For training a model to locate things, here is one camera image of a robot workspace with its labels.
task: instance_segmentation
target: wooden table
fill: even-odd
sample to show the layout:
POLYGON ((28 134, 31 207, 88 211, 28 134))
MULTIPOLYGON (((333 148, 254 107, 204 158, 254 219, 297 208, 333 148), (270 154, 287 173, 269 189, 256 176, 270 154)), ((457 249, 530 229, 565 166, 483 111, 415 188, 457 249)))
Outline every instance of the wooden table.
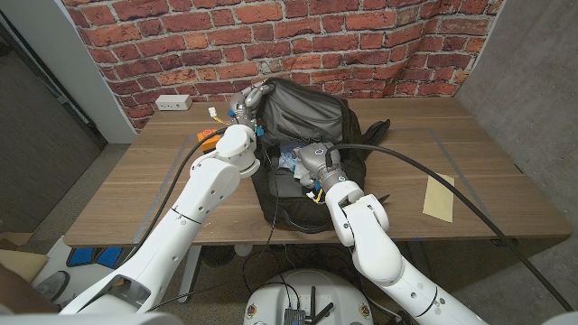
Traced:
MULTIPOLYGON (((220 128, 209 117, 210 106, 227 117, 228 103, 195 103, 189 111, 156 113, 72 225, 65 243, 74 247, 134 245, 174 176, 170 171, 197 142, 195 135, 220 128)), ((357 113, 362 130, 378 120, 391 119, 391 130, 381 145, 455 178, 456 187, 489 212, 508 236, 566 237, 572 232, 546 197, 453 98, 356 99, 350 101, 350 107, 357 113)), ((179 179, 167 209, 189 178, 193 160, 179 179)), ((495 237, 457 199, 453 223, 422 213, 427 176, 414 167, 382 153, 372 153, 367 166, 366 193, 378 197, 391 194, 386 210, 392 238, 495 237)), ((211 213, 194 244, 264 244, 270 230, 253 183, 244 179, 228 201, 211 213)), ((276 229, 271 243, 338 241, 333 231, 306 235, 276 229)))

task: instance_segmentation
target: table leg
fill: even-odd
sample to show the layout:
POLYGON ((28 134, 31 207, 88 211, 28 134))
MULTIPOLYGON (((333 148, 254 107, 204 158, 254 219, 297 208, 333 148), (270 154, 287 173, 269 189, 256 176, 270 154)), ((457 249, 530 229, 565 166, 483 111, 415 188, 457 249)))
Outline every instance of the table leg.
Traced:
MULTIPOLYGON (((179 295, 189 293, 194 286, 195 275, 200 266, 201 249, 202 246, 191 246, 191 248, 189 248, 189 254, 187 254, 187 261, 182 275, 181 287, 179 288, 179 295)), ((190 295, 179 298, 179 303, 186 303, 190 298, 190 295)))

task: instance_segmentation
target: small yellow label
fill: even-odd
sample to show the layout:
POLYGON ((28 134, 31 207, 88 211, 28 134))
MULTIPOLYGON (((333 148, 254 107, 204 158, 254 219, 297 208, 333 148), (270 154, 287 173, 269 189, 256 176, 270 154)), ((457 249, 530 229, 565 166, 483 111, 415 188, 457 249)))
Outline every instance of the small yellow label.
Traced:
MULTIPOLYGON (((442 176, 451 185, 454 185, 455 182, 452 177, 441 175, 440 173, 438 175, 442 176)), ((427 178, 424 213, 443 221, 453 222, 453 193, 432 176, 427 178)))

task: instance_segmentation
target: white plastic casing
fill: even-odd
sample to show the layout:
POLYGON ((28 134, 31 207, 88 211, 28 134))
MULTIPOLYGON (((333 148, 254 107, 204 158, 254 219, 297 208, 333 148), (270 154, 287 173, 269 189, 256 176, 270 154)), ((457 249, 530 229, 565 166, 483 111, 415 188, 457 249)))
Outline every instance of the white plastic casing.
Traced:
POLYGON ((189 95, 161 95, 154 103, 159 110, 187 110, 192 105, 189 95))

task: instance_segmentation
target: black wire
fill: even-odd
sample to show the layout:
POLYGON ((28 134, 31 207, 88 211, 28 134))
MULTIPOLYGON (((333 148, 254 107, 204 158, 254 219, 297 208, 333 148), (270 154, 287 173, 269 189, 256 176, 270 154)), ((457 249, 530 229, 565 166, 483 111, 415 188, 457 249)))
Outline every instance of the black wire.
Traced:
POLYGON ((295 293, 295 297, 297 297, 297 310, 299 310, 301 308, 301 300, 299 299, 299 294, 297 293, 297 291, 295 290, 295 288, 293 288, 293 286, 291 284, 281 283, 281 282, 263 283, 263 284, 259 285, 259 287, 256 289, 257 290, 261 289, 264 286, 269 285, 269 284, 281 284, 281 285, 285 286, 285 289, 287 287, 291 288, 291 290, 293 290, 293 292, 295 293))
POLYGON ((436 181, 440 182, 443 186, 445 186, 448 190, 450 190, 456 197, 458 197, 458 199, 460 199, 468 208, 470 208, 471 211, 473 213, 475 213, 476 216, 478 216, 496 235, 498 235, 499 239, 501 239, 502 242, 506 243, 506 246, 514 253, 514 255, 522 262, 522 264, 524 264, 527 267, 527 269, 542 283, 542 285, 558 300, 558 302, 560 302, 560 304, 562 305, 562 307, 564 307, 564 309, 566 311, 573 311, 573 307, 570 305, 570 303, 568 303, 568 301, 562 296, 562 294, 560 294, 554 288, 554 286, 550 282, 548 282, 548 280, 540 273, 540 271, 538 271, 536 269, 536 267, 534 265, 532 265, 532 263, 530 263, 530 261, 528 261, 528 259, 517 250, 514 243, 509 238, 506 237, 506 235, 498 228, 498 226, 496 226, 483 212, 481 212, 478 209, 478 207, 476 207, 473 203, 471 203, 471 201, 468 200, 468 198, 466 198, 463 194, 461 194, 461 192, 459 190, 457 190, 455 187, 453 187, 453 185, 451 185, 443 177, 441 177, 440 175, 438 175, 434 171, 430 170, 429 168, 423 166, 421 163, 416 162, 415 160, 413 160, 413 159, 411 159, 411 158, 409 158, 409 157, 407 157, 401 153, 398 153, 398 152, 393 151, 391 149, 382 148, 380 146, 369 145, 369 144, 336 144, 336 145, 334 145, 333 147, 329 148, 327 150, 327 153, 325 154, 325 162, 326 162, 327 166, 333 165, 330 153, 333 150, 339 150, 339 149, 362 149, 362 150, 372 150, 372 151, 378 151, 381 153, 387 153, 389 155, 396 157, 397 159, 400 159, 406 163, 411 164, 415 168, 419 169, 422 172, 425 172, 426 174, 428 174, 429 176, 434 178, 436 181))
POLYGON ((159 207, 159 209, 156 211, 156 215, 154 215, 153 218, 153 222, 151 222, 151 224, 149 225, 148 229, 146 230, 146 232, 144 233, 144 236, 141 238, 141 240, 138 242, 138 245, 135 247, 135 249, 133 249, 133 251, 130 253, 130 255, 125 259, 125 262, 128 261, 132 256, 134 256, 136 254, 136 252, 141 248, 141 246, 143 246, 143 243, 145 242, 145 240, 148 238, 148 236, 151 234, 151 232, 154 229, 154 225, 156 224, 156 222, 159 220, 159 217, 161 217, 161 213, 163 213, 163 209, 164 206, 166 205, 166 202, 169 200, 169 197, 171 197, 171 193, 172 190, 174 190, 174 186, 177 184, 177 181, 179 180, 179 176, 181 176, 182 170, 184 169, 184 166, 187 164, 187 162, 189 161, 189 159, 192 157, 192 155, 197 151, 197 149, 199 149, 199 147, 204 144, 207 140, 209 140, 211 137, 215 136, 215 135, 222 135, 225 133, 225 131, 227 130, 226 127, 223 127, 220 130, 217 130, 216 132, 211 133, 210 135, 205 136, 202 140, 200 140, 197 144, 195 144, 194 147, 192 147, 192 149, 189 151, 189 153, 187 154, 187 156, 184 158, 184 160, 181 162, 181 166, 179 166, 179 170, 177 171, 177 173, 174 175, 174 179, 172 179, 172 183, 171 183, 171 187, 169 188, 169 190, 166 192, 166 194, 164 195, 164 200, 163 203, 161 203, 161 206, 159 207))

